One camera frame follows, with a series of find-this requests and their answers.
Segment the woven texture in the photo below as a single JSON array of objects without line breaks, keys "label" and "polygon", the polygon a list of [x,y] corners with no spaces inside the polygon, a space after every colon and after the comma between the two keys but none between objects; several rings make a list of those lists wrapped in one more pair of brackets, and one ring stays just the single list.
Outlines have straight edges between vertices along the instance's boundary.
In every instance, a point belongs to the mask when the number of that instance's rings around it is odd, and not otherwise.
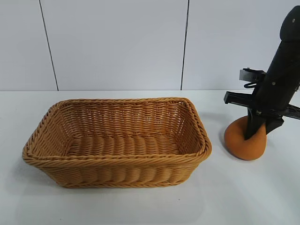
[{"label": "woven texture", "polygon": [[75,99],[52,106],[22,157],[67,188],[177,185],[211,153],[186,98]]}]

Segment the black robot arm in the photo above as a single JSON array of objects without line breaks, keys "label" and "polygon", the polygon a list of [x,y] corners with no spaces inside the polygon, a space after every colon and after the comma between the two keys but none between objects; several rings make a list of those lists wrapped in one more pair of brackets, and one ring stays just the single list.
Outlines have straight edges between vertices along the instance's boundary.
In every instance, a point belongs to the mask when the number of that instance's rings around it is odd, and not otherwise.
[{"label": "black robot arm", "polygon": [[240,79],[252,94],[227,92],[226,104],[247,107],[248,123],[245,138],[250,138],[262,124],[267,133],[284,123],[283,116],[300,119],[300,108],[290,105],[300,85],[300,6],[286,16],[280,30],[281,43],[267,72],[245,68]]}]

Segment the basket rim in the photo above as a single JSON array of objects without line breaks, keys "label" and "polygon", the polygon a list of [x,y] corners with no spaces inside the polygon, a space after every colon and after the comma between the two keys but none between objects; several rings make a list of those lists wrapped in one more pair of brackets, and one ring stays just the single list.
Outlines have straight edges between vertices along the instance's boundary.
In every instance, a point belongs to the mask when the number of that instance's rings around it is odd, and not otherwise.
[{"label": "basket rim", "polygon": [[[204,142],[201,144],[201,149],[197,153],[190,153],[190,154],[145,154],[145,155],[104,155],[104,156],[38,156],[36,154],[32,153],[32,145],[33,143],[38,140],[39,136],[43,132],[43,129],[46,127],[47,118],[50,118],[53,113],[55,113],[59,107],[64,106],[65,104],[68,103],[73,103],[73,102],[105,102],[106,104],[116,104],[119,105],[120,102],[123,103],[144,103],[146,101],[152,101],[155,100],[157,103],[162,102],[170,102],[170,101],[176,101],[176,102],[185,102],[187,105],[189,105],[188,110],[191,115],[193,115],[193,122],[194,122],[194,128],[197,131],[197,135],[202,137]],[[22,157],[25,162],[29,164],[35,164],[35,165],[44,165],[49,167],[50,164],[55,163],[55,162],[65,162],[66,165],[69,167],[71,164],[74,163],[74,165],[78,165],[78,163],[91,163],[93,164],[116,164],[116,160],[118,161],[118,165],[126,165],[128,164],[127,161],[130,161],[130,165],[134,164],[133,160],[138,160],[136,162],[137,164],[140,164],[142,161],[145,161],[145,163],[161,163],[164,162],[166,163],[166,160],[168,160],[168,163],[171,163],[174,161],[172,164],[182,164],[182,163],[197,163],[201,162],[204,159],[206,159],[209,155],[211,154],[211,142],[208,138],[208,135],[204,129],[204,126],[202,122],[200,121],[199,115],[195,109],[194,104],[185,97],[158,97],[158,98],[126,98],[126,99],[97,99],[97,98],[81,98],[81,99],[68,99],[68,100],[63,100],[59,101],[53,106],[49,108],[47,111],[46,115],[43,117],[42,121],[39,123],[38,127],[35,129],[29,140],[26,142],[23,152],[22,152]]]}]

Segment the rectangular basket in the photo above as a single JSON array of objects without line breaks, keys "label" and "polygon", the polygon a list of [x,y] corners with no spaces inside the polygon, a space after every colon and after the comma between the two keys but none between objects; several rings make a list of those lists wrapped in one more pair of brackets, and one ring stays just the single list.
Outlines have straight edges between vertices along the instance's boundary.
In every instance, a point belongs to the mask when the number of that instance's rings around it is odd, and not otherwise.
[{"label": "rectangular basket", "polygon": [[67,188],[177,185],[211,153],[186,98],[74,99],[53,105],[22,157]]}]

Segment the table surface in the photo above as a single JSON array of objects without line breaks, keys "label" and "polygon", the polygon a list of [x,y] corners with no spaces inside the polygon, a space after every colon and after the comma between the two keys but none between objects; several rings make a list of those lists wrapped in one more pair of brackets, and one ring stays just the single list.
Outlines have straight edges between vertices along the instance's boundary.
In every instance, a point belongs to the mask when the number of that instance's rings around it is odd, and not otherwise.
[{"label": "table surface", "polygon": [[[0,92],[0,225],[300,224],[300,121],[285,118],[265,154],[246,162],[223,147],[225,128],[246,109],[224,90]],[[184,183],[157,188],[66,189],[25,164],[22,148],[48,108],[70,98],[187,97],[212,142]],[[296,94],[292,104],[300,105]]]}]

